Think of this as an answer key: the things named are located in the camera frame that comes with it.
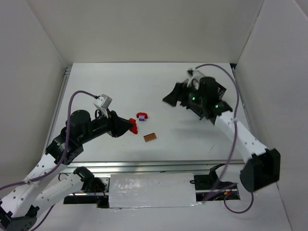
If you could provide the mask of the red rectangular lego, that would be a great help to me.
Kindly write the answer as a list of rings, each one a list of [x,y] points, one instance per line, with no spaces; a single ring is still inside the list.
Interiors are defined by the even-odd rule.
[[[134,118],[130,118],[129,122],[132,124],[132,127],[129,129],[130,132],[137,135],[138,134],[138,127],[137,127],[136,120]]]

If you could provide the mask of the red arch purple lego stack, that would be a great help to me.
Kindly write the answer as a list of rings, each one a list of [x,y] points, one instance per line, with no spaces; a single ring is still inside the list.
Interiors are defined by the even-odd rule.
[[[136,117],[139,121],[146,121],[148,119],[148,114],[145,112],[138,112]]]

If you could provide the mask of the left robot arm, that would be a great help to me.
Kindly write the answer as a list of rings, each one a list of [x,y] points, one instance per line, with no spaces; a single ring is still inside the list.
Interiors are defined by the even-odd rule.
[[[105,184],[86,167],[77,167],[54,186],[47,185],[83,152],[83,144],[108,133],[118,138],[134,124],[119,117],[115,111],[98,113],[91,119],[86,110],[73,112],[46,148],[45,154],[15,189],[0,201],[0,226],[5,231],[33,231],[38,217],[71,193],[105,192]]]

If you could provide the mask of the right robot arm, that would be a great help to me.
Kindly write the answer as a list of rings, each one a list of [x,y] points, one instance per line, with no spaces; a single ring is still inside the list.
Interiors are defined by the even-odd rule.
[[[240,182],[252,193],[280,179],[281,155],[276,149],[269,149],[255,138],[237,119],[223,96],[226,88],[213,77],[186,80],[175,84],[163,102],[175,107],[177,103],[192,110],[200,118],[206,118],[219,128],[241,154],[245,163],[240,172]]]

